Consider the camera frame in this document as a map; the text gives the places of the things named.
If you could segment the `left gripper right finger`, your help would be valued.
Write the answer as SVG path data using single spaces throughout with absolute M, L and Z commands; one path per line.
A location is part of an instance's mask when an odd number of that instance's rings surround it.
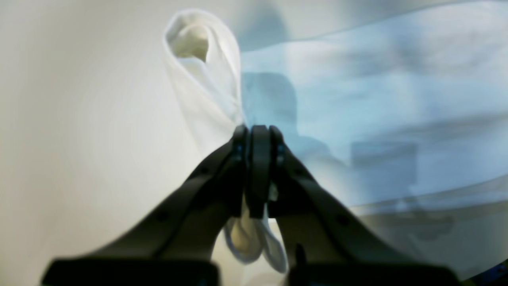
M 254 126 L 247 154 L 250 217 L 274 218 L 290 286 L 459 286 L 445 267 L 418 263 L 381 241 L 324 190 L 274 126 Z

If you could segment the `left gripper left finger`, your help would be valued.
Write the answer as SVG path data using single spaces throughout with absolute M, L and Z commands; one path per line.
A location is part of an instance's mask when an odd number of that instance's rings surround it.
M 177 190 L 106 246 L 55 259 L 44 286 L 220 286 L 217 236 L 242 208 L 248 129 L 206 157 Z

